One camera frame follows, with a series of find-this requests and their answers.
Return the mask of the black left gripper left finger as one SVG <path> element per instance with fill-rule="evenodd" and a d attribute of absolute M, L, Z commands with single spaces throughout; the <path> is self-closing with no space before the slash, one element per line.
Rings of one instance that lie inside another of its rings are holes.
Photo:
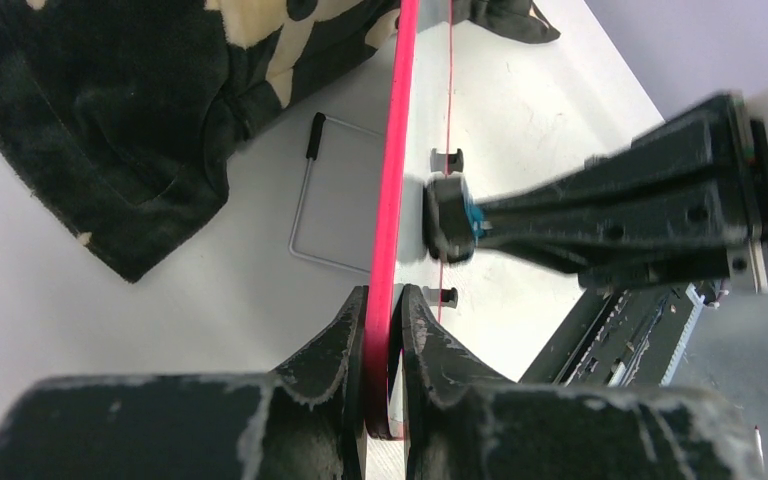
<path fill-rule="evenodd" d="M 0 479 L 360 479 L 366 303 L 267 372 L 39 381 L 0 423 Z"/>

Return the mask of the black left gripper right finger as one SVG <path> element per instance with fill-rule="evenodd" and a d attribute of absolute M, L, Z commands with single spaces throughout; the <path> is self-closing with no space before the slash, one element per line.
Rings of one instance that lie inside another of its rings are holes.
<path fill-rule="evenodd" d="M 400 298 L 410 479 L 761 479 L 755 435 L 705 390 L 520 384 Z"/>

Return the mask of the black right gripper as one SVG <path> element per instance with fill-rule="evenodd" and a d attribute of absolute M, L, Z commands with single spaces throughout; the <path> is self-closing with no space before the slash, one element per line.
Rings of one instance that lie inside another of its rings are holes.
<path fill-rule="evenodd" d="M 752 204 L 765 230 L 751 230 Z M 583 288 L 730 275 L 734 289 L 766 294 L 768 93 L 716 94 L 580 170 L 478 202 L 473 217 L 485 229 L 478 249 L 575 275 Z"/>

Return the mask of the blue black eraser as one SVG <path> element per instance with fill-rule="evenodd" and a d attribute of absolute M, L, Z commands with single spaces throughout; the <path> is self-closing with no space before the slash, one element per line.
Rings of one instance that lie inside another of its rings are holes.
<path fill-rule="evenodd" d="M 472 258 L 485 234 L 484 214 L 460 174 L 434 176 L 423 190 L 423 242 L 432 259 L 454 265 Z"/>

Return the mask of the pink framed whiteboard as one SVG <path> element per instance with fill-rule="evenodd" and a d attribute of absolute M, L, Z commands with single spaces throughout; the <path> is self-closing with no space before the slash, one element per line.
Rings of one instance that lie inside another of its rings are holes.
<path fill-rule="evenodd" d="M 423 244 L 423 186 L 450 151 L 453 4 L 401 4 L 365 314 L 365 426 L 379 440 L 403 436 L 397 303 L 404 286 L 441 288 Z"/>

